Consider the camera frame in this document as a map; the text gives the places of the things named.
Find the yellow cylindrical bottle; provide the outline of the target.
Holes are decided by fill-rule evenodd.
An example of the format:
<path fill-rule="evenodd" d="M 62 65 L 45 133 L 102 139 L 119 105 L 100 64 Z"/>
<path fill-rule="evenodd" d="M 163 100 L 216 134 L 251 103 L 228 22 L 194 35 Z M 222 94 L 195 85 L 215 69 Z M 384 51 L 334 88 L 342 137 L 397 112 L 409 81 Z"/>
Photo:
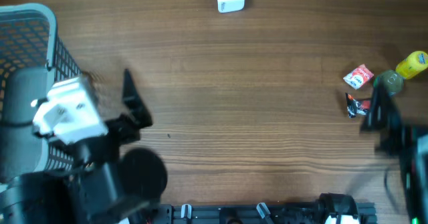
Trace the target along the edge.
<path fill-rule="evenodd" d="M 400 62 L 395 71 L 405 80 L 410 80 L 427 69 L 427 53 L 414 51 Z"/>

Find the green labelled tin can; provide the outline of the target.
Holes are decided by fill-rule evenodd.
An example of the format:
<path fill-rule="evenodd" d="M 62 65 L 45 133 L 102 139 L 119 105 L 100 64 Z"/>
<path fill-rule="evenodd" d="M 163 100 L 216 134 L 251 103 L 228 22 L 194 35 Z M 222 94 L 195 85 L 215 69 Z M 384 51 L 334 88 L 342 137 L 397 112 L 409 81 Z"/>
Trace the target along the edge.
<path fill-rule="evenodd" d="M 377 87 L 379 84 L 385 87 L 390 96 L 393 96 L 403 89 L 404 81 L 403 77 L 396 73 L 396 71 L 387 70 L 375 78 L 373 86 Z"/>

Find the black hex wrench package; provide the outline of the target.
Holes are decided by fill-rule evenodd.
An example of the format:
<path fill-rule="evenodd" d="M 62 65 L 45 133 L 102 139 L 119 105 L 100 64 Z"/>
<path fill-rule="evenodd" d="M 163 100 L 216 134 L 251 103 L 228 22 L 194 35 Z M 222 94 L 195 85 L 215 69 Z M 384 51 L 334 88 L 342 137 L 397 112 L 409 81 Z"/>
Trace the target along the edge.
<path fill-rule="evenodd" d="M 349 118 L 355 118 L 357 115 L 366 116 L 370 109 L 370 98 L 356 99 L 348 93 L 345 93 L 345 96 Z"/>

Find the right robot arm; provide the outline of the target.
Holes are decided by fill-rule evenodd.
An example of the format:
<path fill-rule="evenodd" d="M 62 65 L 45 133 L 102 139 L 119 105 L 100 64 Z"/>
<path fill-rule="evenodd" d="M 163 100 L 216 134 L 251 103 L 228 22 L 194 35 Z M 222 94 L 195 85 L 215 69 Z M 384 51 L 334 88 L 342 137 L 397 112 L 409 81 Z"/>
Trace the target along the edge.
<path fill-rule="evenodd" d="M 361 132 L 379 132 L 377 150 L 399 159 L 401 181 L 411 223 L 427 222 L 427 126 L 403 121 L 393 97 L 383 84 L 369 99 L 346 96 L 348 116 L 364 116 Z"/>

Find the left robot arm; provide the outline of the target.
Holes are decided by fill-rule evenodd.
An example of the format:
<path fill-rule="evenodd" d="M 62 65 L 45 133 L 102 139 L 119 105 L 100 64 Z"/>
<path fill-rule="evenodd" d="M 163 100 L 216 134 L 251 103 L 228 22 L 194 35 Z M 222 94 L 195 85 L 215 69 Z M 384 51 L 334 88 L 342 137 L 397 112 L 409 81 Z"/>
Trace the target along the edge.
<path fill-rule="evenodd" d="M 152 117 L 124 71 L 124 111 L 104 119 L 88 76 L 28 95 L 1 119 L 2 223 L 119 223 L 156 206 L 167 169 L 140 140 Z"/>

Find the red white snack packet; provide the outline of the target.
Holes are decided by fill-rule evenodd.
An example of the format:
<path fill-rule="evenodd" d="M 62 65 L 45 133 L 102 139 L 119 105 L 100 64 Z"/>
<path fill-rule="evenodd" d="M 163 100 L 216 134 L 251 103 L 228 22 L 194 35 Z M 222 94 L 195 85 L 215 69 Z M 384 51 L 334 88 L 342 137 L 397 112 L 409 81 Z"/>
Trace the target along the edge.
<path fill-rule="evenodd" d="M 361 88 L 370 81 L 374 74 L 364 65 L 359 65 L 349 74 L 343 77 L 343 80 L 355 90 Z"/>

